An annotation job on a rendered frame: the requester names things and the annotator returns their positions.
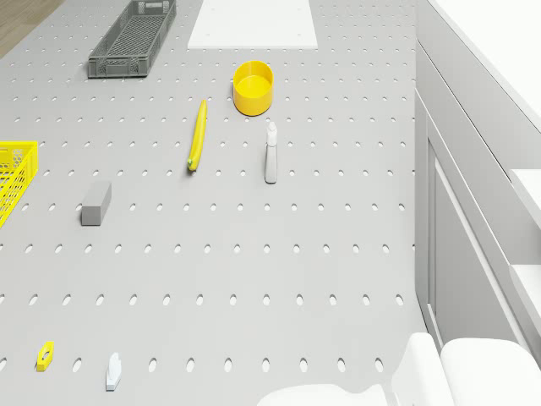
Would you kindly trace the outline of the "yellow bowl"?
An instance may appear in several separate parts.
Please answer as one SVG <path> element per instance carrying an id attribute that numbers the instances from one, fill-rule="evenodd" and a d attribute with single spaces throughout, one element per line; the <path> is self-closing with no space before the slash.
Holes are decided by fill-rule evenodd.
<path id="1" fill-rule="evenodd" d="M 247 116 L 257 116 L 270 108 L 273 99 L 274 74 L 261 61 L 240 65 L 233 75 L 233 102 Z"/>

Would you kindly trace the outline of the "yellow basket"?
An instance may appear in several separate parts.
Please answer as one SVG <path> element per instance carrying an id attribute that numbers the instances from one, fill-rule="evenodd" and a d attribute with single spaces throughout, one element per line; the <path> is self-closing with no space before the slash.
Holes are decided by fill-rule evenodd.
<path id="1" fill-rule="evenodd" d="M 0 227 L 38 170 L 36 141 L 0 141 Z"/>

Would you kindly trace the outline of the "banana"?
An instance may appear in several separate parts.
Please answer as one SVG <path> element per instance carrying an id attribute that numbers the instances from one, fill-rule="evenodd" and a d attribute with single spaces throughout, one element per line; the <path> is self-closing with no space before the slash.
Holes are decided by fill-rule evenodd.
<path id="1" fill-rule="evenodd" d="M 199 166 L 203 143 L 205 139 L 205 127 L 207 118 L 207 100 L 203 100 L 199 106 L 198 117 L 196 119 L 194 137 L 188 158 L 188 170 L 194 172 Z"/>

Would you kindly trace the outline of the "grey cube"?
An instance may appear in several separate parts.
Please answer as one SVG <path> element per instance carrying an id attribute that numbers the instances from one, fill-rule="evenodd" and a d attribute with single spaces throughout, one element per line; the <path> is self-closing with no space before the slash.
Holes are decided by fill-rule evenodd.
<path id="1" fill-rule="evenodd" d="M 82 202 L 81 224 L 83 226 L 100 226 L 112 198 L 110 181 L 94 182 Z"/>

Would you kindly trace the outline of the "yellow nut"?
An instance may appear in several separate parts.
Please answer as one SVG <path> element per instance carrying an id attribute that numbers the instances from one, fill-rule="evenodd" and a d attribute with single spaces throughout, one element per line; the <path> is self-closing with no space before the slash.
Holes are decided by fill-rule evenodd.
<path id="1" fill-rule="evenodd" d="M 43 372 L 51 364 L 54 355 L 54 342 L 47 341 L 43 344 L 37 355 L 36 371 Z"/>

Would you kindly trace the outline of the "white cabinet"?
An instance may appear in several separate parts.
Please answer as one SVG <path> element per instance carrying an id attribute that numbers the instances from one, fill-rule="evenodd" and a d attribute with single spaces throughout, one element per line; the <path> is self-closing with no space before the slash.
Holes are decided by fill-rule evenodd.
<path id="1" fill-rule="evenodd" d="M 541 0 L 416 0 L 415 290 L 541 363 Z"/>

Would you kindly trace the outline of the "small white bottle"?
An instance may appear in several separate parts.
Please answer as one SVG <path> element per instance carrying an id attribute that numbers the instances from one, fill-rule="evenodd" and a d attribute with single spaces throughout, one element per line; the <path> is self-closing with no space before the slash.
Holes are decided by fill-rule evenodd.
<path id="1" fill-rule="evenodd" d="M 265 181 L 268 184 L 275 184 L 277 181 L 277 127 L 274 122 L 270 122 L 267 127 Z"/>

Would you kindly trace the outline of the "dark grey basket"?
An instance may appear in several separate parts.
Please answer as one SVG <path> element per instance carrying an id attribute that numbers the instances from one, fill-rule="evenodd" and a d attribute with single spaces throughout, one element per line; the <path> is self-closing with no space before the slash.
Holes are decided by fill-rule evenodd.
<path id="1" fill-rule="evenodd" d="M 89 55 L 88 77 L 147 76 L 176 14 L 176 0 L 132 0 Z"/>

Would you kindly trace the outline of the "white board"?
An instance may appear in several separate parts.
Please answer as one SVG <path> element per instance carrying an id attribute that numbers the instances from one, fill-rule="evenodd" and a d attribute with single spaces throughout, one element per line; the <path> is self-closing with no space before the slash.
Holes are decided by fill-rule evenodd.
<path id="1" fill-rule="evenodd" d="M 316 49 L 309 0 L 204 0 L 189 49 Z"/>

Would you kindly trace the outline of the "bolt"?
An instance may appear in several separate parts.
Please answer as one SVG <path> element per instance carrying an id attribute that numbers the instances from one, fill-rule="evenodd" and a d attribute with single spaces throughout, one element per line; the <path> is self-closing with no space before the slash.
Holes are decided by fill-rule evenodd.
<path id="1" fill-rule="evenodd" d="M 114 392 L 122 376 L 122 361 L 118 352 L 111 355 L 106 373 L 106 390 Z"/>

